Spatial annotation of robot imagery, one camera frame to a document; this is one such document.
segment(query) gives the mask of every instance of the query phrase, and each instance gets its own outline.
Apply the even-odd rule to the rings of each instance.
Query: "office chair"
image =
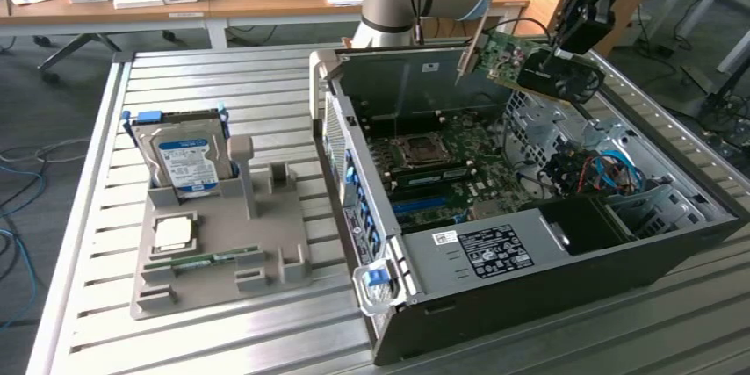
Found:
[[[164,38],[164,40],[170,41],[170,42],[174,42],[174,40],[177,39],[177,36],[174,35],[174,33],[172,31],[166,31],[166,30],[161,31],[161,37]],[[38,69],[42,81],[45,81],[46,83],[58,83],[60,82],[60,76],[57,74],[54,74],[53,72],[48,72],[46,69],[49,69],[53,66],[54,63],[57,63],[65,57],[68,57],[72,54],[72,52],[74,52],[78,48],[85,46],[85,44],[92,40],[98,41],[104,46],[106,46],[106,48],[113,53],[121,52],[121,49],[112,42],[112,40],[109,40],[109,37],[106,37],[105,34],[101,34],[101,33],[80,34],[74,39],[72,39],[68,42],[68,44],[65,44],[62,46],[62,48],[60,50],[57,50],[57,52],[54,52],[54,54],[52,56],[49,56],[46,58],[44,63],[36,67]],[[33,43],[37,46],[41,46],[41,47],[48,47],[48,46],[52,45],[52,43],[49,42],[49,39],[46,37],[40,37],[40,36],[33,36]]]

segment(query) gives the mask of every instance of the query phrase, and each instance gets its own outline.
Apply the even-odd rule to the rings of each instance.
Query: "chair wheel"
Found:
[[[38,35],[33,36],[33,43],[38,47],[49,47],[52,45],[52,42],[49,41],[49,39],[46,37],[41,37]]]
[[[58,83],[60,76],[52,72],[42,72],[42,81],[45,83]]]
[[[161,38],[169,42],[174,42],[177,41],[177,36],[174,35],[174,33],[172,31],[162,31],[161,32]]]

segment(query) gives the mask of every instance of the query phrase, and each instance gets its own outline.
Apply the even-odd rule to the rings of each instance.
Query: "hard drive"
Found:
[[[198,112],[140,112],[125,131],[149,168],[152,187],[173,187],[180,198],[209,195],[218,180],[234,176],[226,150],[224,109]]]

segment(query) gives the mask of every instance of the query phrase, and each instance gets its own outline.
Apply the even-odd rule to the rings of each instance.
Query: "blue pcie slot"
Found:
[[[394,214],[412,213],[415,211],[420,211],[427,208],[443,206],[444,204],[445,204],[445,197],[427,198],[419,201],[393,205],[393,213]]]

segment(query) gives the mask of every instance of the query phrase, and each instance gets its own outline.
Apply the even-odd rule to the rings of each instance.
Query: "green circuit board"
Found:
[[[469,112],[457,112],[445,118],[445,123],[437,131],[368,139],[369,151],[404,233],[440,221],[463,222],[513,213],[523,204],[540,197],[539,191],[529,192],[519,184],[515,170],[495,148],[493,135],[487,131],[487,126],[496,122],[480,120]],[[468,163],[463,167],[468,172],[464,178],[453,183],[424,184],[407,189],[392,184],[396,179],[393,173],[419,168],[417,164],[408,162],[401,145],[404,140],[416,139],[427,140],[423,142],[439,145],[440,149],[444,149],[443,152],[420,158]],[[429,164],[424,165],[423,169],[431,169]],[[429,198],[441,198],[444,203],[412,212],[397,212],[402,204],[413,204]]]
[[[496,84],[520,88],[516,81],[521,66],[532,51],[541,46],[501,32],[492,32],[488,37],[476,68],[487,73],[487,78]]]

